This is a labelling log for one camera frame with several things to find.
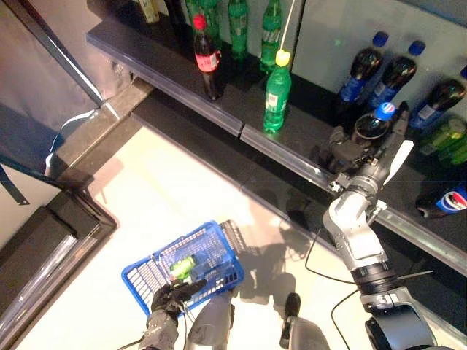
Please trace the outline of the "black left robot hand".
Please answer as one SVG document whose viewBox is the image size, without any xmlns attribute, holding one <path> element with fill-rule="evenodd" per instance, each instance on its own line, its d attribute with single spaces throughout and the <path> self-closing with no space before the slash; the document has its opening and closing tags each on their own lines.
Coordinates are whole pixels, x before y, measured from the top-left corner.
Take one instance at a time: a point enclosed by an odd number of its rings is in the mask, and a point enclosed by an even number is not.
<svg viewBox="0 0 467 350">
<path fill-rule="evenodd" d="M 164 311 L 172 320 L 177 322 L 179 315 L 185 309 L 184 303 L 201 291 L 206 284 L 205 279 L 195 282 L 177 279 L 170 284 L 165 284 L 154 294 L 151 311 Z"/>
</svg>

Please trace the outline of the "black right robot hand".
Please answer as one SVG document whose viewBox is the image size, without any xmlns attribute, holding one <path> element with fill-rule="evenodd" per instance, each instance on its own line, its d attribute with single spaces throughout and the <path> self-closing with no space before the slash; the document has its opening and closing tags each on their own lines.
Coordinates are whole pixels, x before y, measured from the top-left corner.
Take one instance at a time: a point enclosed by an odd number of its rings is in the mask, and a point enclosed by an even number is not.
<svg viewBox="0 0 467 350">
<path fill-rule="evenodd" d="M 362 114 L 350 125 L 333 129 L 327 146 L 315 146 L 311 159 L 332 174 L 353 174 L 364 164 L 376 165 L 396 155 L 405 140 L 409 105 L 390 102 Z"/>
</svg>

